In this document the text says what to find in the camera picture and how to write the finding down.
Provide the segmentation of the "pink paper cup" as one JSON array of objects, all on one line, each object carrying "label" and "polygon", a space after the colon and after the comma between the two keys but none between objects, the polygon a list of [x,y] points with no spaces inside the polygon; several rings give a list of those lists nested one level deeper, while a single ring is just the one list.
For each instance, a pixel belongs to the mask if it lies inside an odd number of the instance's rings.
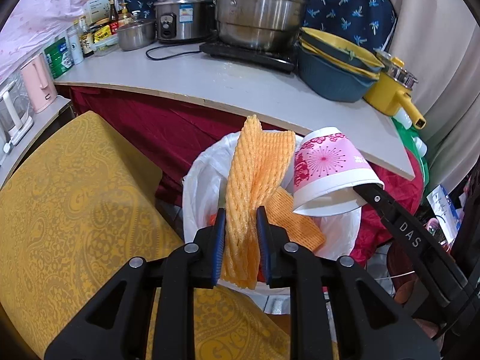
[{"label": "pink paper cup", "polygon": [[384,183],[346,134],[323,127],[306,135],[294,157],[293,212],[327,217],[354,211],[366,201],[358,185]]}]

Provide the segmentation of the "orange foam net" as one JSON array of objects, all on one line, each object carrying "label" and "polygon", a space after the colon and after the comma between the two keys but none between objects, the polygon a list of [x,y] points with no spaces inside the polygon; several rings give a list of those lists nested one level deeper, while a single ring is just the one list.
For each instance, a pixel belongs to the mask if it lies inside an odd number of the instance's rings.
[{"label": "orange foam net", "polygon": [[293,196],[281,187],[294,158],[295,133],[265,132],[254,115],[247,117],[233,154],[225,194],[225,249],[221,278],[254,289],[260,269],[256,210],[264,206],[270,224],[313,252],[326,236],[312,219],[293,212]]}]

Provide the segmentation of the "white lined trash bin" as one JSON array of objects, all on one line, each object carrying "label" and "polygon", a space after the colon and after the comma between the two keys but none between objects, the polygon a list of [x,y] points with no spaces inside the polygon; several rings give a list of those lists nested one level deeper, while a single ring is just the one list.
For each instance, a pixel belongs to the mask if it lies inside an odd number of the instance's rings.
[{"label": "white lined trash bin", "polygon": [[[227,186],[240,136],[240,133],[224,136],[202,152],[188,171],[182,197],[186,241],[192,241],[200,228],[213,224],[217,211],[227,208],[230,203]],[[267,171],[275,172],[269,179],[269,190],[262,201],[269,222],[283,227],[293,242],[322,258],[335,260],[352,252],[360,229],[360,209],[325,219],[306,217],[293,211],[292,190],[287,185],[293,180],[293,158],[299,138],[292,132],[275,131],[252,133],[250,138],[253,150],[242,164],[265,166]],[[248,243],[235,253],[226,247],[220,283],[244,293],[266,292],[265,285],[259,284],[256,277],[247,275],[246,267],[236,267],[237,262],[243,263],[247,258],[260,263],[257,241]]]}]

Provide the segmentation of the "yellow patterned tablecloth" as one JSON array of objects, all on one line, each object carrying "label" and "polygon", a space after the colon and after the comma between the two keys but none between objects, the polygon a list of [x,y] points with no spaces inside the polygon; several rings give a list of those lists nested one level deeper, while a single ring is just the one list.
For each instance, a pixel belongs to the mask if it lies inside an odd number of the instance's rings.
[{"label": "yellow patterned tablecloth", "polygon": [[155,208],[161,177],[86,112],[1,189],[1,306],[37,356],[130,258],[156,260],[182,244]]}]

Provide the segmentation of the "yellow saucepan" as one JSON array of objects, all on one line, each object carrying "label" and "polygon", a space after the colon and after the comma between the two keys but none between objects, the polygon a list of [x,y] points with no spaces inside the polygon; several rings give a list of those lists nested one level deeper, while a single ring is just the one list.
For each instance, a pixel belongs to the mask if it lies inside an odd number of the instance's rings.
[{"label": "yellow saucepan", "polygon": [[368,90],[364,100],[386,116],[394,116],[403,108],[412,125],[421,130],[426,125],[422,113],[412,102],[413,86],[418,82],[404,62],[389,53],[376,49],[377,58],[384,64],[379,80]]}]

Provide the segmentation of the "red cabinet curtain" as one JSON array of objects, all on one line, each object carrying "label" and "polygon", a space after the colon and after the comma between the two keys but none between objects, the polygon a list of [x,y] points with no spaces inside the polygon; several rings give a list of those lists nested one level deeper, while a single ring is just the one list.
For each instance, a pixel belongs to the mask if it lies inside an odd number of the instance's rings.
[{"label": "red cabinet curtain", "polygon": [[[246,117],[187,102],[114,89],[55,85],[72,100],[78,114],[93,111],[163,170],[155,196],[182,207],[182,178],[209,146],[242,128]],[[407,150],[415,178],[408,181],[381,166],[370,164],[386,191],[411,214],[422,201],[423,177],[419,162]],[[365,267],[376,249],[392,238],[369,205],[361,210],[360,232],[351,252]]]}]

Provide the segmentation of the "white glass kettle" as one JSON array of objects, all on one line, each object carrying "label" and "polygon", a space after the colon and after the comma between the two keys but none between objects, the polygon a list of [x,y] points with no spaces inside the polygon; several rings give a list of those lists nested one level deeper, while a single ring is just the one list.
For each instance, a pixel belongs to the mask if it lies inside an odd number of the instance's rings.
[{"label": "white glass kettle", "polygon": [[7,80],[1,87],[1,149],[8,155],[33,125],[32,110],[21,78]]}]

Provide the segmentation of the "pink electric kettle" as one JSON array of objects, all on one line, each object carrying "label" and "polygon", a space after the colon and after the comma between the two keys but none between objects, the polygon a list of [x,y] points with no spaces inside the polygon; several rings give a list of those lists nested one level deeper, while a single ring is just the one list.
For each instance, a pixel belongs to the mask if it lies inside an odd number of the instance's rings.
[{"label": "pink electric kettle", "polygon": [[30,58],[20,69],[32,109],[44,111],[57,97],[57,91],[42,53]]}]

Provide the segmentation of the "black induction cooker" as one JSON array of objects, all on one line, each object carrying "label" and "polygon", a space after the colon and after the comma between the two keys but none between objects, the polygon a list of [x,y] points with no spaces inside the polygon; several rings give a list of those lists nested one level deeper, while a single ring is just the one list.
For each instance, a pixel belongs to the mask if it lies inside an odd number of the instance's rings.
[{"label": "black induction cooker", "polygon": [[278,54],[231,46],[221,41],[212,41],[202,43],[199,50],[214,58],[239,60],[286,74],[292,73],[297,65],[296,52],[291,49],[286,53]]}]

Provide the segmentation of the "small steel pot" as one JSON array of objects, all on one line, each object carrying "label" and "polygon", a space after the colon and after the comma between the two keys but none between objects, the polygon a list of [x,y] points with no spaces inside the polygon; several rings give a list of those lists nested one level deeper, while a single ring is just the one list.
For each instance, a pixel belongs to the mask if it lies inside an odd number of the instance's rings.
[{"label": "small steel pot", "polygon": [[117,35],[123,51],[141,49],[156,41],[156,22],[153,19],[138,19],[119,27]]}]

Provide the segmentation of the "soy sauce bottle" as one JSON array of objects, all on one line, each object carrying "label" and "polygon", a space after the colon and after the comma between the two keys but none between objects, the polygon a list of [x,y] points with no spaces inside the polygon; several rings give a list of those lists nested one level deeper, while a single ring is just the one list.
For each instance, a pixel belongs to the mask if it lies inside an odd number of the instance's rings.
[{"label": "soy sauce bottle", "polygon": [[95,52],[92,49],[94,43],[93,34],[89,31],[89,27],[86,24],[86,17],[81,16],[79,18],[79,31],[80,31],[80,43],[85,58],[93,55]]}]

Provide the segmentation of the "steel rice cooker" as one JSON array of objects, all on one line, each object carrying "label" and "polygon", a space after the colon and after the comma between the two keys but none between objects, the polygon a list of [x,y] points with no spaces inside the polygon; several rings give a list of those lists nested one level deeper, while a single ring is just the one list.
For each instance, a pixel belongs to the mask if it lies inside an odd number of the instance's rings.
[{"label": "steel rice cooker", "polygon": [[213,34],[214,0],[156,0],[154,12],[160,42],[202,41]]}]

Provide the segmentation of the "large steel steamer pot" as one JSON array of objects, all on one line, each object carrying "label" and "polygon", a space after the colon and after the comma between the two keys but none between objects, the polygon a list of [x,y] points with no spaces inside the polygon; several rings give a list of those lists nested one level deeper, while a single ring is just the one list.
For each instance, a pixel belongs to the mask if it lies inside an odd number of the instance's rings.
[{"label": "large steel steamer pot", "polygon": [[304,22],[308,1],[215,0],[218,37],[250,50],[283,50]]}]

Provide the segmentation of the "white carton box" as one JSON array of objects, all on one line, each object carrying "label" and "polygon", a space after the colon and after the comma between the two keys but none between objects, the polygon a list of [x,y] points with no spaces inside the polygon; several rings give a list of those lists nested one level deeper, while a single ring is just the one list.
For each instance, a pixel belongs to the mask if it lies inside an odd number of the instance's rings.
[{"label": "white carton box", "polygon": [[110,12],[110,0],[89,0],[83,5],[83,12],[88,25],[106,19]]}]

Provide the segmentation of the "pink dotted curtain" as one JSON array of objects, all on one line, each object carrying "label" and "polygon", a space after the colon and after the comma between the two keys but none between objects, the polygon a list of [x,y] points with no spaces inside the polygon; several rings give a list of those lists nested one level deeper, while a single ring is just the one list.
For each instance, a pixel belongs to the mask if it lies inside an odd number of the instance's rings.
[{"label": "pink dotted curtain", "polygon": [[83,15],[89,0],[19,0],[1,30],[1,79]]}]

